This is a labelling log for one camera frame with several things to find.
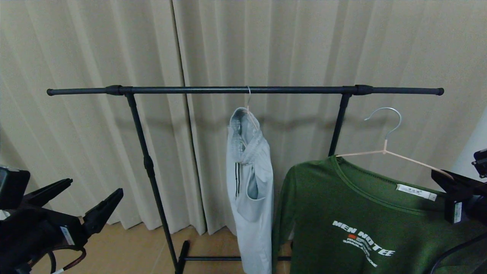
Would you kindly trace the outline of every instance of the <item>metal hook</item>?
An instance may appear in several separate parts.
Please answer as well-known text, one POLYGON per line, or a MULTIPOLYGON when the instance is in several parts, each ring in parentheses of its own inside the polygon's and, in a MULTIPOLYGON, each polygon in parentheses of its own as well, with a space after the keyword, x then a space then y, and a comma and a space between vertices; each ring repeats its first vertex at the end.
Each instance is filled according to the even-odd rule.
POLYGON ((252 97, 252 92, 250 92, 250 87, 249 86, 247 86, 247 88, 248 88, 248 94, 249 94, 248 95, 248 100, 247 100, 247 110, 248 110, 248 105, 250 103, 250 98, 252 97))
POLYGON ((390 110, 393 110, 394 112, 396 112, 397 115, 399 115, 399 123, 397 124, 397 126, 386 134, 386 140, 387 140, 387 138, 389 137, 389 134, 391 134, 394 130, 396 130, 401 125, 402 115, 395 108, 384 107, 384 108, 378 108, 378 109, 374 110, 374 112, 372 112, 372 114, 370 114, 370 116, 368 118, 366 118, 364 121, 367 121, 368 119, 370 119, 372 117, 372 115, 374 115, 374 113, 376 113, 377 111, 379 111, 381 109, 390 109, 390 110))

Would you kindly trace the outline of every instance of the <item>clothes rack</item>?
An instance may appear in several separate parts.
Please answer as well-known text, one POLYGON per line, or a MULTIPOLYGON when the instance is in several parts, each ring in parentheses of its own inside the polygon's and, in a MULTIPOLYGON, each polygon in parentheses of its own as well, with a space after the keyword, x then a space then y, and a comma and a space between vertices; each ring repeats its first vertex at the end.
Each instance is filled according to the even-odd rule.
MULTIPOLYGON (((182 274, 184 266, 187 261, 238 261, 241 260, 239 256, 188 256, 189 241, 183 243, 179 258, 176 257, 174 245, 172 243, 171 235, 169 233, 168 222, 162 206, 161 196, 159 195, 159 188, 155 179, 154 164, 147 149, 140 116, 137 111, 137 104, 134 94, 247 94, 248 91, 253 94, 341 94, 340 108, 333 131, 333 137, 330 144, 328 156, 335 154, 338 137, 345 117, 345 112, 348 106, 350 97, 353 95, 367 95, 367 94, 431 94, 442 95, 443 88, 393 88, 393 87, 372 87, 367 85, 342 86, 342 87, 131 87, 113 85, 105 88, 75 88, 75 89, 48 89, 47 94, 53 95, 69 95, 69 94, 110 94, 116 96, 125 96, 129 103, 135 129, 140 141, 142 154, 144 156, 144 167, 147 171, 152 192, 157 205, 157 210, 162 221, 162 227, 166 240, 169 246, 172 263, 174 265, 175 274, 182 274)), ((290 261, 290 256, 279 257, 280 261, 290 261)))

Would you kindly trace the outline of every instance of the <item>curtain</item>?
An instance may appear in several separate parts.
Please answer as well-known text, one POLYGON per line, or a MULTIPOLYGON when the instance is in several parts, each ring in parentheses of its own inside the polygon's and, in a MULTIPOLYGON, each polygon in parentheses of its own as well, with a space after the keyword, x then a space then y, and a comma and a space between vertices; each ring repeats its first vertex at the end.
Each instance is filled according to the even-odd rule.
MULTIPOLYGON (((50 206, 82 215, 118 187, 110 219, 160 226, 123 97, 48 97, 47 88, 131 86, 443 87, 443 96, 350 100, 337 153, 389 149, 449 169, 486 104, 484 1, 2 2, 1 153, 32 187, 72 177, 50 206)), ((249 95, 136 95, 175 232, 234 230, 225 185, 226 126, 249 95)), ((252 95, 271 146, 275 194, 294 164, 327 156, 340 95, 252 95)), ((351 162, 438 188, 429 171, 391 156, 351 162)))

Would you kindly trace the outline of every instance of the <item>green t-shirt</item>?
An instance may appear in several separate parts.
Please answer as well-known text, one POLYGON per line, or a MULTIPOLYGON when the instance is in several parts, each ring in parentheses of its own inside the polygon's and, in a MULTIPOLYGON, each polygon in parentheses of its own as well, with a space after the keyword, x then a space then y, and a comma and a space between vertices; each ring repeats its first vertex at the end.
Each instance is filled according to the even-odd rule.
MULTIPOLYGON (((272 232, 274 270, 294 227, 291 274, 425 274, 443 252, 487 232, 477 221, 449 224, 443 206, 441 192, 340 157, 298 164, 282 186, 272 232), (402 192, 397 184, 432 195, 402 192)), ((487 242, 450 255, 435 271, 450 273, 487 273, 487 242)))

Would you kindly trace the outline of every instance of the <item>wooden floor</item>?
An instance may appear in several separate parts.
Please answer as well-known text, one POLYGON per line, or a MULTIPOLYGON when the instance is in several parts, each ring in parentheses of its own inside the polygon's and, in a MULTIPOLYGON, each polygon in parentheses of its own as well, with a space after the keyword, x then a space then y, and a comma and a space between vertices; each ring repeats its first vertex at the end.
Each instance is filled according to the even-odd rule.
MULTIPOLYGON (((185 228, 172 235, 176 255, 179 256, 185 240, 190 240, 189 255, 239 255, 237 238, 223 228, 213 235, 199 236, 192 227, 185 228)), ((139 224, 124 230, 120 224, 106 225, 100 234, 93 235, 85 246, 86 258, 66 274, 108 274, 108 273, 163 273, 174 274, 174 267, 169 255, 168 245, 162 228, 149 231, 139 224)), ((281 254, 290 255, 289 244, 281 254)), ((76 259, 80 253, 74 251, 55 251, 57 269, 76 259)), ((289 273, 290 262, 278 263, 278 274, 289 273)), ((47 274, 50 270, 49 258, 45 256, 34 266, 32 274, 47 274)), ((201 262, 189 261, 185 274, 232 273, 243 274, 239 261, 201 262)))

